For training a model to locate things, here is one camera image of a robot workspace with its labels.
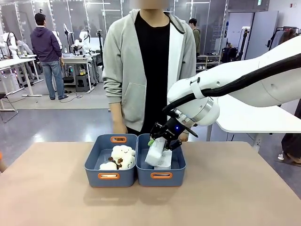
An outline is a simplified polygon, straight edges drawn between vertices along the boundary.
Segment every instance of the jeans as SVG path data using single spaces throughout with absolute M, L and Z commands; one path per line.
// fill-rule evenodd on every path
M 45 75 L 46 85 L 49 91 L 49 97 L 55 98 L 55 90 L 52 85 L 52 73 L 55 78 L 58 97 L 64 97 L 64 81 L 62 78 L 60 61 L 56 60 L 52 62 L 41 62 L 41 64 Z

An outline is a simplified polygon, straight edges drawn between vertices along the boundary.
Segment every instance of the man in purple hoodie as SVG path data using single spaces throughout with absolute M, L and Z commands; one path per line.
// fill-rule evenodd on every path
M 45 15 L 41 13 L 37 13 L 34 16 L 38 26 L 30 35 L 32 48 L 33 52 L 38 56 L 42 63 L 50 99 L 55 100 L 55 90 L 52 85 L 53 73 L 58 99 L 62 100 L 68 97 L 68 95 L 64 94 L 64 82 L 61 69 L 61 64 L 63 65 L 63 60 L 61 58 L 62 52 L 55 35 L 45 27 L 45 18 Z

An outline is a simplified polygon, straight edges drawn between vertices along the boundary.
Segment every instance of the orange handle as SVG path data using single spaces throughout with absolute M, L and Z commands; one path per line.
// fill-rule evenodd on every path
M 111 137 L 112 143 L 126 143 L 127 138 L 126 137 Z
M 151 173 L 150 175 L 153 179 L 171 179 L 173 177 L 172 173 L 166 172 L 166 173 Z
M 101 180 L 118 180 L 120 178 L 120 175 L 119 173 L 99 173 L 98 178 Z

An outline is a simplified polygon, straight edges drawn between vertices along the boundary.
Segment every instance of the purple hoodie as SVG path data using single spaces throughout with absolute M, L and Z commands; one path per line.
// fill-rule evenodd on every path
M 36 27 L 30 35 L 33 52 L 41 62 L 59 60 L 62 51 L 55 35 L 46 27 Z

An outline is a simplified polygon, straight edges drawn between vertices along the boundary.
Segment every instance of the person in green jacket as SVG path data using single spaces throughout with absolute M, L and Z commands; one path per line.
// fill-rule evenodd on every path
M 196 28 L 198 20 L 195 18 L 192 18 L 189 20 L 189 26 L 193 30 L 193 36 L 194 40 L 196 41 L 196 50 L 197 50 L 197 56 L 200 55 L 200 43 L 201 43 L 201 31 Z

